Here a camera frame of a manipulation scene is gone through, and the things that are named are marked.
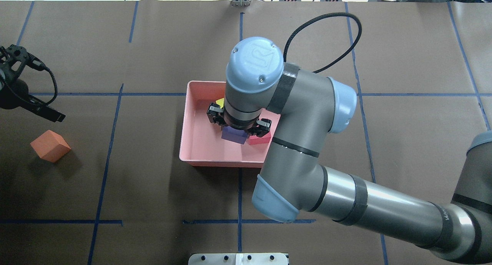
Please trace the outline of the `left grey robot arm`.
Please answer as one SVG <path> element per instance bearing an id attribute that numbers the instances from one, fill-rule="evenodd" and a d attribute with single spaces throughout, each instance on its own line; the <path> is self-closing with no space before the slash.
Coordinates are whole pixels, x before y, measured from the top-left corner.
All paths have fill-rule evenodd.
<path id="1" fill-rule="evenodd" d="M 1 109 L 11 110 L 20 107 L 51 122 L 63 122 L 66 118 L 65 114 L 49 106 L 58 96 L 56 78 L 51 69 L 22 46 L 12 44 L 8 47 L 2 46 L 0 50 Z M 46 71 L 50 74 L 54 85 L 54 94 L 49 101 L 42 101 L 30 94 L 28 85 L 20 79 L 26 66 L 39 72 Z"/>

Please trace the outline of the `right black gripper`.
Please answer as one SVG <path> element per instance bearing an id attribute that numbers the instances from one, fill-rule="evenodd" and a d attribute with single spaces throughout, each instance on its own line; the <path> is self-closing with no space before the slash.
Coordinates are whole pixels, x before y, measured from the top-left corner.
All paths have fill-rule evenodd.
<path id="1" fill-rule="evenodd" d="M 224 109 L 216 103 L 210 103 L 207 109 L 207 117 L 212 124 L 219 126 L 227 125 L 237 130 L 244 130 L 249 136 L 262 138 L 270 133 L 272 120 L 267 118 L 258 120 L 260 114 L 260 111 L 232 114 L 228 111 L 224 112 Z"/>

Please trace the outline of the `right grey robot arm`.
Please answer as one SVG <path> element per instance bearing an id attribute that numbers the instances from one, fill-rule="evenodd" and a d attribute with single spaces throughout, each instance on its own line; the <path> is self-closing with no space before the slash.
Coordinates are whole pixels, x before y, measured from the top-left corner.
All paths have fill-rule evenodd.
<path id="1" fill-rule="evenodd" d="M 460 264 L 491 262 L 491 132 L 477 135 L 450 204 L 439 205 L 339 172 L 318 162 L 329 133 L 352 119 L 352 87 L 284 62 L 269 39 L 246 38 L 233 48 L 226 67 L 224 107 L 211 103 L 211 123 L 262 137 L 280 114 L 252 202 L 279 222 L 301 210 L 344 226 L 400 239 Z"/>

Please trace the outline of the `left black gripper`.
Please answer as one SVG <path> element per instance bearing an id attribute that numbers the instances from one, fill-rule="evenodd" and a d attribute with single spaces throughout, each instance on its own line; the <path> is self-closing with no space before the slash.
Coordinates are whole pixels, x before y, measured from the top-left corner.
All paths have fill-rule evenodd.
<path id="1" fill-rule="evenodd" d="M 24 47 L 10 45 L 1 46 L 1 83 L 11 84 L 17 80 L 26 66 L 37 71 L 43 71 L 47 66 L 35 55 L 29 53 Z M 48 106 L 44 101 L 34 96 L 29 96 L 23 101 L 23 108 L 33 114 L 51 122 L 63 122 L 66 115 Z"/>

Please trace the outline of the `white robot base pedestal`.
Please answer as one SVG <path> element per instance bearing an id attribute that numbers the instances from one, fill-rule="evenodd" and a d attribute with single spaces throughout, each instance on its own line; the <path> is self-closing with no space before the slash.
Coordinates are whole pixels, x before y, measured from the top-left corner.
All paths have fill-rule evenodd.
<path id="1" fill-rule="evenodd" d="M 188 265 L 290 265 L 288 254 L 272 253 L 200 253 L 193 254 Z"/>

